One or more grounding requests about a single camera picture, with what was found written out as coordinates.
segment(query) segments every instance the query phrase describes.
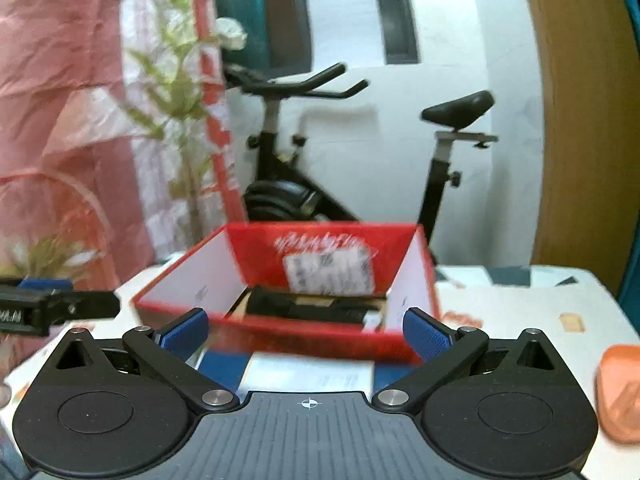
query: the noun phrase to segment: blue clamp part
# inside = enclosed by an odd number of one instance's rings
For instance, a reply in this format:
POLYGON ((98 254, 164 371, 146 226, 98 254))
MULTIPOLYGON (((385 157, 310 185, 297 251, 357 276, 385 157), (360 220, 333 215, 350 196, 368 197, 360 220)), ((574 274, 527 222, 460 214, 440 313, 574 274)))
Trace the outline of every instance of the blue clamp part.
POLYGON ((29 290, 74 290, 74 284, 71 280, 41 280, 36 278, 24 278, 17 287, 28 288, 29 290))
POLYGON ((209 336, 209 318, 201 308, 192 308, 183 316, 154 332, 154 341, 186 361, 200 348, 209 336))
POLYGON ((430 361, 448 350, 457 339, 455 330, 412 307, 402 318, 404 340, 423 361, 430 361))

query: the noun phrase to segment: adjustment knob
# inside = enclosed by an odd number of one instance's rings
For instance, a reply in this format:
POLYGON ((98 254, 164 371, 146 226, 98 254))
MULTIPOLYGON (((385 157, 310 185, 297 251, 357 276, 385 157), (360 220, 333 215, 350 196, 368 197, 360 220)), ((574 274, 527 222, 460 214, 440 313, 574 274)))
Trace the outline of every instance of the adjustment knob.
POLYGON ((260 137, 257 135, 250 135, 246 138, 246 146, 250 150, 255 150, 258 146, 260 146, 260 137))
POLYGON ((291 136, 291 143, 293 146, 297 146, 298 148, 302 148, 307 141, 308 137, 305 137, 301 134, 293 134, 291 136))
POLYGON ((449 181, 451 183, 451 187, 460 187, 460 183, 462 183, 462 172, 454 171, 449 175, 449 181))

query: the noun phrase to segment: red cardboard box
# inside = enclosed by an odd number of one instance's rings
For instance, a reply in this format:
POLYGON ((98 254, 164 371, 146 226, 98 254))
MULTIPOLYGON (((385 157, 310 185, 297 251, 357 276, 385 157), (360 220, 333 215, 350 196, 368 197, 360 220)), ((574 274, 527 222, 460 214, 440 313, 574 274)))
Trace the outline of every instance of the red cardboard box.
POLYGON ((402 317, 417 306, 439 318, 433 265, 413 224, 228 224, 185 254, 134 297, 145 324, 161 326, 199 306, 210 346, 224 351, 411 362, 402 317), (247 288, 386 299, 384 330, 352 324, 229 312, 247 288))

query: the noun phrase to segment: orange object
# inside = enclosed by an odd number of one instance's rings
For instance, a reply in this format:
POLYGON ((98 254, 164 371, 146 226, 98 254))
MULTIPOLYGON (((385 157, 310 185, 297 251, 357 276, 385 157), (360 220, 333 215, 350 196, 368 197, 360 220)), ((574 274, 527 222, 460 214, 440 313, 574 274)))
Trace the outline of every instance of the orange object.
POLYGON ((596 406, 602 429, 615 441, 640 442, 640 346, 615 345, 596 373, 596 406))

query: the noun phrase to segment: bike handlebar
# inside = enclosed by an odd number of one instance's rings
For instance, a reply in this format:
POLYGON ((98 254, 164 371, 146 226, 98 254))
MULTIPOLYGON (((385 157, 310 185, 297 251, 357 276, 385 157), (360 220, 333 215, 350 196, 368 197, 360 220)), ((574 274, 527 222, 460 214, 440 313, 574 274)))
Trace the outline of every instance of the bike handlebar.
POLYGON ((300 97, 319 97, 322 99, 348 99, 349 97, 353 97, 356 94, 362 92, 366 87, 369 86, 369 81, 363 79, 353 85, 351 88, 345 90, 344 92, 327 92, 327 91, 311 91, 302 94, 300 97))
POLYGON ((241 89, 245 94, 262 95, 265 97, 290 97, 292 95, 305 94, 311 92, 319 86, 337 78, 347 71, 344 63, 336 63, 335 65, 322 70, 322 72, 311 76, 300 83, 273 83, 273 82, 245 82, 242 83, 241 89))
POLYGON ((226 66, 225 75, 232 84, 240 87, 245 94, 259 95, 271 99, 287 99, 289 97, 316 97, 324 99, 348 99, 369 86, 369 82, 362 80, 344 92, 315 91, 329 81, 341 76, 347 71, 347 65, 336 63, 299 83, 277 83, 259 79, 257 73, 239 66, 226 66))

